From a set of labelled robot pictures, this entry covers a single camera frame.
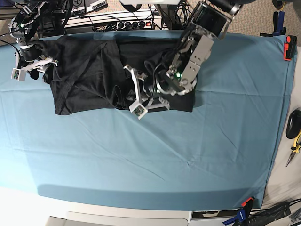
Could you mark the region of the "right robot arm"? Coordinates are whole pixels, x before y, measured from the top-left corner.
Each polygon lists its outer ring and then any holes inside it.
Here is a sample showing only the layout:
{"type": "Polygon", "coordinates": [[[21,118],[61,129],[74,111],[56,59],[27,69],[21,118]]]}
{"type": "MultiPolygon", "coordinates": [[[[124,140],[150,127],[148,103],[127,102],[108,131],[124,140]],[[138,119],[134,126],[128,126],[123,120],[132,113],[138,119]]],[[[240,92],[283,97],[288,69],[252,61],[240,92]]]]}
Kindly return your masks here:
{"type": "Polygon", "coordinates": [[[52,72],[58,61],[46,56],[43,47],[34,42],[44,33],[62,34],[73,8],[72,0],[27,0],[9,24],[9,35],[16,38],[16,65],[11,78],[24,81],[27,74],[34,80],[43,74],[43,81],[50,84],[52,72]]]}

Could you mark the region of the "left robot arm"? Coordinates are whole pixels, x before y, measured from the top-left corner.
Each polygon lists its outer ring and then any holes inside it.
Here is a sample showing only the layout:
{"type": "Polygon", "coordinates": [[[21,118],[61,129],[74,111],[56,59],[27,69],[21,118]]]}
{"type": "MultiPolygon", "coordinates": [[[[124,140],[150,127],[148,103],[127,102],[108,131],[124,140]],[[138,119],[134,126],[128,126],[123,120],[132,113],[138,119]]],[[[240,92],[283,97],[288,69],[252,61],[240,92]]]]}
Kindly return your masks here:
{"type": "Polygon", "coordinates": [[[210,57],[214,41],[223,39],[243,4],[241,0],[201,0],[176,46],[162,52],[155,62],[146,62],[146,72],[125,65],[135,88],[130,112],[138,118],[170,109],[192,112],[201,65],[210,57]]]}

